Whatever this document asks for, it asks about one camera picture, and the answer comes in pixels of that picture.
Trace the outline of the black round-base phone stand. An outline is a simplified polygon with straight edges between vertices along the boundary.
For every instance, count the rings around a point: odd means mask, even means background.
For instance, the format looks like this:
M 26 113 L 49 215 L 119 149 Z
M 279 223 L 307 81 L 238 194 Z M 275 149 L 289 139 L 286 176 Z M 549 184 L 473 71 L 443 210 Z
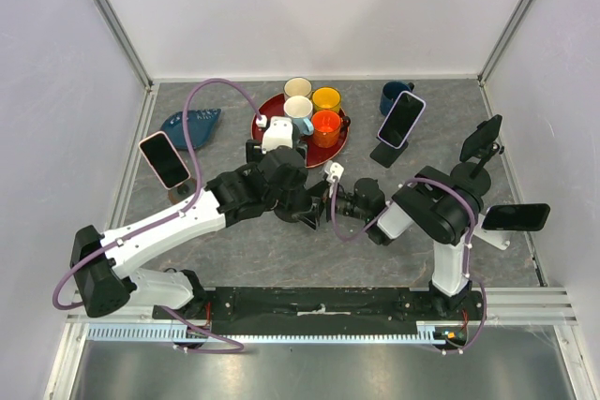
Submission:
M 305 212 L 295 212 L 280 206 L 274 209 L 274 214 L 277 218 L 287 223 L 299 223 L 307 220 Z

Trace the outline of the black phone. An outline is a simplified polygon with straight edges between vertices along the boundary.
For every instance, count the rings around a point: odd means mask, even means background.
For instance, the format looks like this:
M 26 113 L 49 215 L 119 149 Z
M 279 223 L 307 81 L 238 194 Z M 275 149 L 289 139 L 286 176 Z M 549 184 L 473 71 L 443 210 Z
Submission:
M 260 140 L 249 139 L 245 144 L 246 162 L 258 165 L 265 157 L 263 143 Z
M 503 117 L 499 114 L 482 122 L 463 142 L 459 161 L 467 162 L 472 158 L 481 159 L 498 139 Z

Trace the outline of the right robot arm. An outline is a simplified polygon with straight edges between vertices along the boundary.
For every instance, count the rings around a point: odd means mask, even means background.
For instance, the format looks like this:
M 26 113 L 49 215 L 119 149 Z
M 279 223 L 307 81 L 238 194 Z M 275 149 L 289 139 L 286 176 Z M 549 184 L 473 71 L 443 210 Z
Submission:
M 317 228 L 321 215 L 334 222 L 344 215 L 365 223 L 375 244 L 388 245 L 410 226 L 418 226 L 434 241 L 434 273 L 429 282 L 429 307 L 440 319 L 458 313 L 470 292 L 471 240 L 482 212 L 483 188 L 458 171 L 446 175 L 430 166 L 421 169 L 387 200 L 378 182 L 361 178 L 348 193 L 339 182 L 338 164 L 294 205 L 292 220 Z

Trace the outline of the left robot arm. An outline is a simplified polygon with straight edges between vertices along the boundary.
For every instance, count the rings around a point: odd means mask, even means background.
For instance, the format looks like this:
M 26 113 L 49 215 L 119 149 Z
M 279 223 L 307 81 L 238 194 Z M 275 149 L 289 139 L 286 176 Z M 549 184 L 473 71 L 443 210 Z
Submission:
M 256 218 L 283 204 L 308 176 L 304 158 L 280 146 L 258 163 L 248 163 L 209 181 L 197 199 L 180 202 L 113 235 L 102 235 L 92 225 L 75 234 L 70 268 L 90 318 L 111 314 L 134 291 L 125 269 L 138 269 L 175 246 L 197 236 L 223 230 Z

